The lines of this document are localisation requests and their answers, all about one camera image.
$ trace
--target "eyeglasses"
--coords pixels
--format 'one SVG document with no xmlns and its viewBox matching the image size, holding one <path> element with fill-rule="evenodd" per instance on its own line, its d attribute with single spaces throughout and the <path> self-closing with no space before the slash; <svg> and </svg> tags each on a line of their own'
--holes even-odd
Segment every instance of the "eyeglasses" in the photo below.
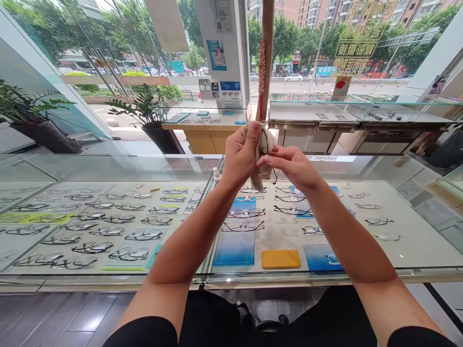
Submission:
<svg viewBox="0 0 463 347">
<path fill-rule="evenodd" d="M 179 206 L 156 206 L 148 210 L 151 214 L 176 214 L 180 210 Z"/>
<path fill-rule="evenodd" d="M 33 190 L 40 189 L 41 187 L 29 187 L 29 188 L 18 188 L 18 189 L 0 189 L 0 192 L 10 192 L 13 194 L 22 194 L 22 193 L 29 193 Z"/>
<path fill-rule="evenodd" d="M 34 198 L 34 200 L 43 201 L 43 202 L 54 202 L 60 199 L 61 197 L 54 197 L 54 196 L 42 196 L 42 197 Z"/>
<path fill-rule="evenodd" d="M 49 207 L 47 208 L 47 211 L 52 211 L 52 212 L 67 212 L 67 211 L 74 211 L 81 207 L 81 204 L 73 204 L 73 205 L 58 205 L 55 207 Z"/>
<path fill-rule="evenodd" d="M 100 198 L 105 198 L 109 200 L 122 200 L 126 197 L 126 194 L 100 194 Z"/>
<path fill-rule="evenodd" d="M 163 232 L 158 230 L 136 230 L 127 235 L 125 239 L 133 241 L 160 240 L 162 235 Z"/>
<path fill-rule="evenodd" d="M 259 192 L 257 189 L 250 188 L 247 185 L 244 185 L 241 187 L 240 193 L 244 193 L 244 194 L 267 193 L 267 187 L 264 187 L 263 192 Z"/>
<path fill-rule="evenodd" d="M 328 264 L 330 265 L 341 265 L 341 263 L 338 260 L 338 257 L 334 253 L 325 255 L 326 258 L 328 258 Z"/>
<path fill-rule="evenodd" d="M 123 227 L 101 227 L 98 230 L 89 231 L 89 234 L 96 236 L 120 236 L 124 231 Z"/>
<path fill-rule="evenodd" d="M 111 216 L 101 218 L 103 222 L 115 223 L 115 224 L 131 223 L 134 221 L 134 219 L 135 219 L 135 216 L 133 214 L 128 214 L 125 216 L 121 216 L 120 214 L 113 214 Z"/>
<path fill-rule="evenodd" d="M 133 199 L 148 199 L 151 198 L 153 195 L 151 193 L 135 193 L 135 194 L 129 194 L 127 195 L 128 198 L 133 198 Z"/>
<path fill-rule="evenodd" d="M 0 216 L 0 223 L 18 223 L 28 218 L 30 218 L 29 214 L 25 214 L 21 216 L 7 214 L 7 215 Z"/>
<path fill-rule="evenodd" d="M 96 263 L 97 261 L 98 258 L 95 256 L 90 256 L 86 258 L 74 256 L 68 259 L 61 259 L 59 262 L 55 262 L 52 265 L 52 268 L 67 270 L 84 270 L 93 268 L 94 263 Z"/>
<path fill-rule="evenodd" d="M 52 253 L 48 255 L 43 254 L 33 254 L 29 255 L 23 259 L 15 261 L 13 266 L 21 267 L 35 267 L 35 266 L 46 266 L 46 265 L 54 265 L 55 262 L 62 258 L 63 255 L 61 253 Z"/>
<path fill-rule="evenodd" d="M 49 189 L 44 191 L 45 194 L 52 194 L 52 195 L 61 195 L 61 194 L 68 194 L 71 190 L 70 189 Z"/>
<path fill-rule="evenodd" d="M 205 188 L 206 188 L 206 183 L 197 187 L 193 192 L 203 194 Z"/>
<path fill-rule="evenodd" d="M 236 201 L 256 201 L 264 199 L 263 195 L 250 196 L 250 195 L 239 195 L 235 198 Z"/>
<path fill-rule="evenodd" d="M 356 205 L 358 208 L 363 208 L 366 210 L 377 210 L 377 209 L 382 208 L 382 206 L 380 205 L 372 205 L 372 204 L 359 205 L 358 203 L 356 203 Z"/>
<path fill-rule="evenodd" d="M 17 211 L 17 212 L 36 212 L 36 211 L 41 211 L 44 208 L 48 207 L 50 205 L 47 204 L 24 204 L 24 205 L 19 205 L 16 207 L 13 207 L 10 209 L 10 211 Z"/>
<path fill-rule="evenodd" d="M 265 209 L 233 210 L 228 213 L 228 218 L 252 218 L 265 215 Z"/>
<path fill-rule="evenodd" d="M 189 203 L 189 204 L 198 204 L 198 203 L 199 203 L 199 200 L 200 200 L 200 198 L 197 198 L 197 199 L 193 199 L 193 198 L 192 198 L 192 199 L 188 200 L 188 203 Z"/>
<path fill-rule="evenodd" d="M 143 205 L 143 204 L 131 204 L 129 202 L 125 202 L 123 204 L 116 205 L 115 207 L 118 210 L 123 210 L 123 211 L 141 211 L 146 207 L 146 205 Z"/>
<path fill-rule="evenodd" d="M 320 227 L 303 227 L 302 230 L 304 230 L 304 235 L 323 235 L 322 230 Z"/>
<path fill-rule="evenodd" d="M 98 188 L 82 188 L 82 189 L 76 189 L 75 191 L 79 193 L 97 193 L 100 190 Z"/>
<path fill-rule="evenodd" d="M 370 196 L 370 195 L 365 193 L 365 192 L 361 192 L 361 193 L 351 194 L 351 195 L 349 195 L 349 198 L 351 198 L 351 199 L 361 199 L 361 198 L 364 198 L 366 196 Z"/>
<path fill-rule="evenodd" d="M 247 231 L 256 231 L 265 229 L 264 221 L 250 221 L 250 222 L 224 222 L 222 231 L 225 232 L 247 232 Z"/>
<path fill-rule="evenodd" d="M 0 203 L 5 203 L 5 202 L 13 202 L 16 200 L 19 200 L 21 198 L 0 198 Z"/>
<path fill-rule="evenodd" d="M 277 186 L 275 188 L 275 191 L 280 193 L 293 194 L 295 192 L 298 192 L 299 190 L 293 186 Z"/>
<path fill-rule="evenodd" d="M 132 251 L 132 248 L 124 247 L 108 255 L 108 258 L 123 261 L 145 260 L 149 252 L 149 248 L 138 248 Z"/>
<path fill-rule="evenodd" d="M 365 222 L 367 222 L 368 225 L 378 226 L 378 225 L 385 225 L 388 223 L 393 223 L 394 221 L 386 217 L 379 217 L 379 218 L 367 218 L 365 219 Z"/>
<path fill-rule="evenodd" d="M 396 234 L 391 234 L 391 233 L 383 233 L 383 234 L 378 234 L 378 235 L 373 235 L 377 239 L 380 239 L 381 241 L 399 241 L 401 236 L 396 235 Z"/>
<path fill-rule="evenodd" d="M 145 219 L 142 219 L 141 223 L 159 226 L 159 225 L 170 225 L 170 222 L 172 221 L 173 219 L 169 217 L 159 218 L 158 216 L 154 216 L 154 217 L 146 217 Z"/>
<path fill-rule="evenodd" d="M 273 205 L 274 206 L 274 211 L 277 211 L 277 212 L 281 212 L 281 213 L 284 213 L 284 214 L 293 214 L 293 215 L 305 215 L 305 216 L 313 216 L 313 213 L 312 213 L 312 210 L 311 209 L 308 209 L 308 210 L 299 210 L 297 208 L 279 208 L 278 206 L 276 205 Z"/>
<path fill-rule="evenodd" d="M 88 220 L 97 220 L 102 219 L 106 213 L 104 212 L 81 212 L 79 214 L 75 214 L 71 216 L 72 219 L 78 219 L 80 221 L 88 221 Z"/>
<path fill-rule="evenodd" d="M 108 210 L 108 209 L 110 209 L 111 207 L 114 206 L 114 203 L 109 202 L 109 201 L 103 202 L 103 201 L 98 200 L 98 201 L 94 201 L 94 202 L 87 202 L 85 205 L 96 208 L 96 209 Z"/>
<path fill-rule="evenodd" d="M 159 198 L 159 200 L 167 202 L 184 202 L 186 198 L 187 197 L 185 195 L 165 195 Z"/>
<path fill-rule="evenodd" d="M 306 200 L 307 198 L 303 195 L 296 195 L 296 194 L 293 194 L 293 195 L 288 195 L 288 196 L 284 196 L 284 197 L 279 197 L 278 195 L 275 195 L 275 201 L 279 200 L 279 201 L 284 201 L 284 202 L 300 202 L 300 201 L 304 201 Z"/>
<path fill-rule="evenodd" d="M 16 255 L 16 251 L 4 251 L 0 253 L 0 263 L 4 262 L 5 260 L 11 259 Z"/>
<path fill-rule="evenodd" d="M 28 220 L 29 223 L 59 223 L 68 218 L 67 214 L 44 214 Z"/>
<path fill-rule="evenodd" d="M 73 247 L 71 250 L 77 253 L 98 254 L 106 252 L 112 246 L 114 246 L 114 243 L 112 242 L 96 243 L 95 241 L 90 241 L 84 242 L 80 246 Z"/>
<path fill-rule="evenodd" d="M 41 242 L 41 244 L 47 245 L 63 245 L 63 244 L 73 244 L 77 243 L 82 240 L 82 234 L 74 234 L 74 235 L 56 235 L 52 236 L 49 239 L 45 239 Z"/>
<path fill-rule="evenodd" d="M 29 225 L 25 227 L 16 227 L 13 229 L 5 230 L 5 233 L 10 235 L 35 235 L 40 234 L 42 231 L 49 229 L 48 225 Z"/>
<path fill-rule="evenodd" d="M 77 201 L 93 199 L 93 195 L 91 194 L 72 194 L 72 195 L 65 195 L 64 197 L 69 200 L 77 200 Z"/>
<path fill-rule="evenodd" d="M 169 194 L 169 195 L 188 194 L 188 189 L 172 188 L 172 189 L 167 189 L 163 191 L 163 194 Z"/>
<path fill-rule="evenodd" d="M 71 230 L 71 231 L 80 231 L 80 230 L 91 229 L 97 225 L 98 223 L 95 223 L 95 222 L 87 222 L 87 223 L 70 222 L 70 223 L 64 224 L 63 226 L 60 226 L 59 228 L 65 229 L 65 230 Z"/>
</svg>

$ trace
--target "car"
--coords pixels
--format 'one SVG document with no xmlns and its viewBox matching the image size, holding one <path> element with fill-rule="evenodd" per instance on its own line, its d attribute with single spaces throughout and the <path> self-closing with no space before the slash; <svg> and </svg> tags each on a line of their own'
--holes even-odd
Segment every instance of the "car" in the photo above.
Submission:
<svg viewBox="0 0 463 347">
<path fill-rule="evenodd" d="M 304 77 L 300 74 L 292 74 L 289 77 L 286 77 L 286 82 L 293 82 L 293 81 L 302 81 Z"/>
</svg>

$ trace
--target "poster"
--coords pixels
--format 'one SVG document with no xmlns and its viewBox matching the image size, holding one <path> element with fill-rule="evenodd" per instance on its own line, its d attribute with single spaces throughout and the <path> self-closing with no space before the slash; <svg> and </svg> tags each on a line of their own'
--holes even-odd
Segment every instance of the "poster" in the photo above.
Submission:
<svg viewBox="0 0 463 347">
<path fill-rule="evenodd" d="M 447 76 L 437 75 L 431 85 L 428 87 L 430 96 L 438 96 L 445 86 L 445 80 Z"/>
<path fill-rule="evenodd" d="M 227 71 L 225 51 L 222 41 L 207 40 L 207 50 L 211 59 L 211 67 L 214 71 Z"/>
</svg>

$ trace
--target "sign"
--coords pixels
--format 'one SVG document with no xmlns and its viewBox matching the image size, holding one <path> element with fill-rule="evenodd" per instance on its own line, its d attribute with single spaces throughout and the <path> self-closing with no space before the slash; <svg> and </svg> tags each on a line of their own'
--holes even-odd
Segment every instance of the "sign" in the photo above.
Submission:
<svg viewBox="0 0 463 347">
<path fill-rule="evenodd" d="M 351 84 L 351 76 L 343 77 L 337 76 L 336 82 L 334 83 L 333 98 L 340 98 L 344 100 L 347 96 L 347 91 L 349 90 L 349 85 Z"/>
<path fill-rule="evenodd" d="M 237 81 L 220 82 L 220 98 L 222 100 L 241 100 L 241 86 Z"/>
</svg>

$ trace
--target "floor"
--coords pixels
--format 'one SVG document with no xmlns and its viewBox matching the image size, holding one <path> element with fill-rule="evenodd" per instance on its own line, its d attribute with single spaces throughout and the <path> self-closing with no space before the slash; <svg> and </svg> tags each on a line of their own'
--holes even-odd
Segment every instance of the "floor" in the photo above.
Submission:
<svg viewBox="0 0 463 347">
<path fill-rule="evenodd" d="M 443 332 L 457 345 L 463 336 L 422 284 L 408 288 Z M 314 306 L 323 288 L 215 291 L 231 303 L 245 302 L 260 320 L 286 314 L 294 321 Z M 133 293 L 0 296 L 2 347 L 101 347 Z"/>
</svg>

